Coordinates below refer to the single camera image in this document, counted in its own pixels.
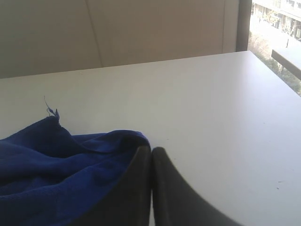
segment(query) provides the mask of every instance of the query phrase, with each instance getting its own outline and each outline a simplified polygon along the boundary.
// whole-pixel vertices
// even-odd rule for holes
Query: white wall
[[[239,0],[6,0],[0,78],[234,52]]]

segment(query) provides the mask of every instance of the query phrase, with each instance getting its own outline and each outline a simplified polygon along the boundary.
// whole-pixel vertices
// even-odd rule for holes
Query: white table
[[[301,79],[301,44],[288,48],[273,49],[272,57]]]
[[[235,221],[301,224],[301,99],[251,52],[2,79],[0,137],[44,95],[72,134],[142,131]]]

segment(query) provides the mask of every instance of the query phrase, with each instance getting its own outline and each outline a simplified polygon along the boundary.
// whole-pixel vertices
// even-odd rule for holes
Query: blue towel
[[[58,115],[0,140],[0,225],[70,223],[116,185],[143,145],[128,130],[71,136]]]

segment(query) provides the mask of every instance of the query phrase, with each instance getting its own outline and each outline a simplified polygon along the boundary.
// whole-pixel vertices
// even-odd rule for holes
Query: black object
[[[151,150],[139,147],[117,185],[70,226],[148,226]]]
[[[239,226],[187,184],[164,148],[152,152],[152,187],[156,226]]]

